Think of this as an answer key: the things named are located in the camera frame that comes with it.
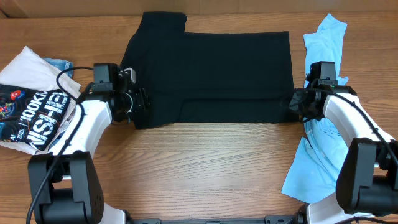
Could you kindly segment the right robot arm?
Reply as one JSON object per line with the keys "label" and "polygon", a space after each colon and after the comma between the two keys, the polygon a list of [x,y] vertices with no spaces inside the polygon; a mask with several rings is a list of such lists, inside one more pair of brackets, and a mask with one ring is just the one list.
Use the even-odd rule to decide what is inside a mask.
{"label": "right robot arm", "polygon": [[329,119],[348,147],[335,193],[304,205],[291,223],[382,223],[397,213],[397,141],[365,112],[356,92],[339,85],[334,62],[311,64],[308,85],[296,88],[289,109],[302,120]]}

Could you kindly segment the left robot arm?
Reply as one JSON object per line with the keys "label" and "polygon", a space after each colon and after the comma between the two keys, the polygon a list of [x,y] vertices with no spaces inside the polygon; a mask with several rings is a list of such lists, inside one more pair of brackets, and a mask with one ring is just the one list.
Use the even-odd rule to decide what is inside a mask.
{"label": "left robot arm", "polygon": [[76,115],[64,135],[48,154],[30,158],[27,223],[133,222],[129,212],[105,203],[93,156],[105,129],[146,114],[149,99],[132,68],[96,63],[91,71],[94,80],[74,98]]}

